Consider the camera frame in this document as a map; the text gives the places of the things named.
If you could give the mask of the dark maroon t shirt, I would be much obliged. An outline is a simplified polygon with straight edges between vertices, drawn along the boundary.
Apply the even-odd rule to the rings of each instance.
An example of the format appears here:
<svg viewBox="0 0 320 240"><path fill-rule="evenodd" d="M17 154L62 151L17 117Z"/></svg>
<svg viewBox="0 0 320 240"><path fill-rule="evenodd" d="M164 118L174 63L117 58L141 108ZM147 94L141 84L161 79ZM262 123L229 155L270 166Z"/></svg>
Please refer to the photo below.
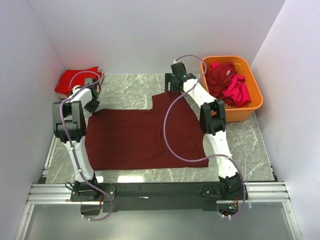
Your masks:
<svg viewBox="0 0 320 240"><path fill-rule="evenodd" d="M152 109L101 109L88 119L85 149L91 167L97 170L143 170L206 168L208 160L185 162L167 148L163 123L171 103L180 92L152 96ZM166 137L179 156L204 158L204 133L183 97L174 104L166 122Z"/></svg>

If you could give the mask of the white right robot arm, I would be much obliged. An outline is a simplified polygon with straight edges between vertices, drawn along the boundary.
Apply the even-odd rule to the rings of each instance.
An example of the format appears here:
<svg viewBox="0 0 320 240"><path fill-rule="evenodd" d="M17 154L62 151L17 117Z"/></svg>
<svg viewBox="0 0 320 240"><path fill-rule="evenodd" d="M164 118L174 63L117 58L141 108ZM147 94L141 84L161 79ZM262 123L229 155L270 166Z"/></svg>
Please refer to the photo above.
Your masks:
<svg viewBox="0 0 320 240"><path fill-rule="evenodd" d="M163 137L168 150L176 158L187 163L198 163L215 158L218 165L218 177L222 186L221 196L232 198L238 194L238 191L242 191L242 199L245 200L247 191L244 177L233 160L227 141L227 118L224 101L211 96L201 86L198 78L191 73L187 73L186 67L182 62L175 60L170 67L171 73L165 74L164 90L181 90L183 93L170 104L164 117ZM200 129L208 137L214 151L213 155L199 159L186 159L177 155L169 145L167 120L173 106L185 95L191 97L200 109Z"/></svg>

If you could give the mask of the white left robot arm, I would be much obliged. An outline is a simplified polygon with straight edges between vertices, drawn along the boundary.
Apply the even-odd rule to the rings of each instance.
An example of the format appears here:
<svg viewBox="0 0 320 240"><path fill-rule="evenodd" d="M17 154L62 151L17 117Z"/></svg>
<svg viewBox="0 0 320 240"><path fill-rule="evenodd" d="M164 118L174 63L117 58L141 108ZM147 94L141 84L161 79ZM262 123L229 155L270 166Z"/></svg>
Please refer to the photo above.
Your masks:
<svg viewBox="0 0 320 240"><path fill-rule="evenodd" d="M74 172L74 183L67 182L72 201L97 201L101 192L93 186L98 184L90 165L85 147L87 125L84 110L94 113L98 106L101 90L98 79L89 77L83 86L73 88L69 98L52 104L53 133L66 147Z"/></svg>

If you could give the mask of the folded red t shirt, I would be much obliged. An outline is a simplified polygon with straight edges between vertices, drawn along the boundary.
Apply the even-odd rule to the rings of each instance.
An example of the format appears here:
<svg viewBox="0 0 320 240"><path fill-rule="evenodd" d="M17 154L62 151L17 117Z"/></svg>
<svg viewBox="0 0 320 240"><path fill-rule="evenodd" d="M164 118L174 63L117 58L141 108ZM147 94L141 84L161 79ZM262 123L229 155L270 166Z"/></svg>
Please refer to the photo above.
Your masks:
<svg viewBox="0 0 320 240"><path fill-rule="evenodd" d="M68 96L75 86L83 86L86 78L97 79L99 75L102 76L102 72L98 71L98 66L94 66L88 69L67 69L59 79L54 91L58 94Z"/></svg>

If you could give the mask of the crumpled maroon shirt in basket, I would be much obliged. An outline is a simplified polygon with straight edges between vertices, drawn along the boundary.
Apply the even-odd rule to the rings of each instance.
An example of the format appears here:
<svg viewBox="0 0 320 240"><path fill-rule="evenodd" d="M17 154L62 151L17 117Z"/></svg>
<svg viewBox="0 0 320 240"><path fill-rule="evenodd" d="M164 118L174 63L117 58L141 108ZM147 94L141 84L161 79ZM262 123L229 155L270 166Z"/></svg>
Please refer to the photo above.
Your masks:
<svg viewBox="0 0 320 240"><path fill-rule="evenodd" d="M232 78L236 74L237 70L231 61L212 63L209 71L205 75L209 93L217 99L227 99L228 97L223 94L223 91L228 89Z"/></svg>

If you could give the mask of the crumpled pink shirt in basket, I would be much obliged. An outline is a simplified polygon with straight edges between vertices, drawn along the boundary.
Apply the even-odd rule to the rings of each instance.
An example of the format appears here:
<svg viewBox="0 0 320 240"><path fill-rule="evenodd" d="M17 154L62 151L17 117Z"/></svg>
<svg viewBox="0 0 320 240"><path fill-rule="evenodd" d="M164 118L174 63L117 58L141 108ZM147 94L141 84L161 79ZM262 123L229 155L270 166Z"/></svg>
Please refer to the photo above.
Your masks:
<svg viewBox="0 0 320 240"><path fill-rule="evenodd" d="M231 79L231 84L223 94L227 97L222 99L224 103L232 107L240 108L251 103L246 77L238 73Z"/></svg>

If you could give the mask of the orange plastic laundry basket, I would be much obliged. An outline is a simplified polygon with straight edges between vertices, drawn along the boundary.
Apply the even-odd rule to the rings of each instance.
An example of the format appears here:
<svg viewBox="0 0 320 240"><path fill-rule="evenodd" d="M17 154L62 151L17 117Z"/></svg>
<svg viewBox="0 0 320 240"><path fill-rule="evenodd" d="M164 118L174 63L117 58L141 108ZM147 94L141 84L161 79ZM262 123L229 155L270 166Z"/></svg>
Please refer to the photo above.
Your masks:
<svg viewBox="0 0 320 240"><path fill-rule="evenodd" d="M263 97L248 62L239 56L208 56L201 64L202 86L223 100L226 120L243 122L261 107Z"/></svg>

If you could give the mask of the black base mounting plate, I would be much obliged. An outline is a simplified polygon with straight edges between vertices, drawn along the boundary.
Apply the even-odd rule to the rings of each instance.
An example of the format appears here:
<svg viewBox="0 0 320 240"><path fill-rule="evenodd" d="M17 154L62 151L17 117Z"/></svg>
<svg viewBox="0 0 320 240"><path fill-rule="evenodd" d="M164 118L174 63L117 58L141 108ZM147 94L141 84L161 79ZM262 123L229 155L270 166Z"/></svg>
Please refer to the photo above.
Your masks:
<svg viewBox="0 0 320 240"><path fill-rule="evenodd" d="M83 205L103 202L102 211L193 210L216 211L219 201L247 200L245 187L233 192L221 182L167 183L99 183L107 196L80 183L70 195L70 201Z"/></svg>

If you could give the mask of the aluminium frame rail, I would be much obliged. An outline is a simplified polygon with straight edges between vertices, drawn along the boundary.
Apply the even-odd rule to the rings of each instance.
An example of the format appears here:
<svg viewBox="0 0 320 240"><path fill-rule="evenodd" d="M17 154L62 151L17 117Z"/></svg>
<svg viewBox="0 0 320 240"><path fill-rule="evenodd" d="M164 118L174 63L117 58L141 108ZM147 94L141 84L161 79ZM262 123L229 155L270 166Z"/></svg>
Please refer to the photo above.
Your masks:
<svg viewBox="0 0 320 240"><path fill-rule="evenodd" d="M282 203L292 238L303 238L284 182L247 182L245 185L250 207L253 203ZM33 184L14 238L25 238L35 205L69 204L71 195L71 191L63 184Z"/></svg>

